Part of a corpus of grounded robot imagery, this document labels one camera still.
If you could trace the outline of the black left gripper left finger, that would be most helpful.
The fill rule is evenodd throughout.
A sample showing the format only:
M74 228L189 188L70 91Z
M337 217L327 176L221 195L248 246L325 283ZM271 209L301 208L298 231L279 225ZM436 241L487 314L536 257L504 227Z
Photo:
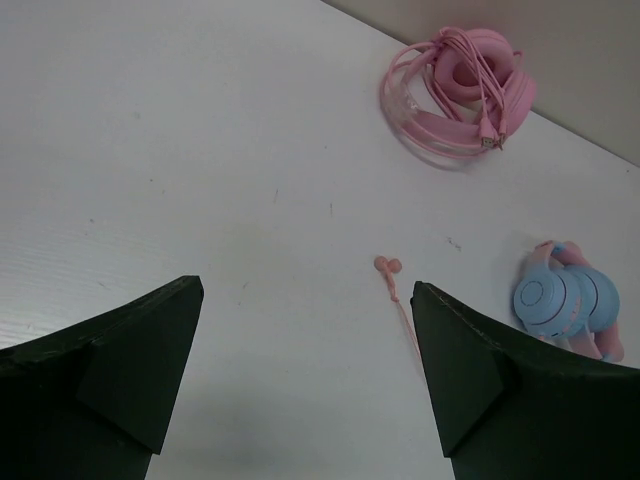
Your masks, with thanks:
M182 276L1 351L4 479L143 479L168 432L203 286Z

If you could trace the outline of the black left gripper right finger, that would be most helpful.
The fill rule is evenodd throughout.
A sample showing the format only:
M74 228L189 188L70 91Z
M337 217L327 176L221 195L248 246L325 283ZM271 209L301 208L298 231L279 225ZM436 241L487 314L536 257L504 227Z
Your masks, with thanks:
M429 283L411 307L456 478L638 478L638 370L536 340Z

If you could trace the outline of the blue pink cat-ear headphones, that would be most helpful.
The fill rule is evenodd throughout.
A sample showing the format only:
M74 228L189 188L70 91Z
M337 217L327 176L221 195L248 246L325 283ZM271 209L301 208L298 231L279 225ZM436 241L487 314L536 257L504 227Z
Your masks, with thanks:
M550 240L536 246L514 289L512 306L524 329L539 340L564 341L571 352L604 362L624 358L618 290L572 242Z

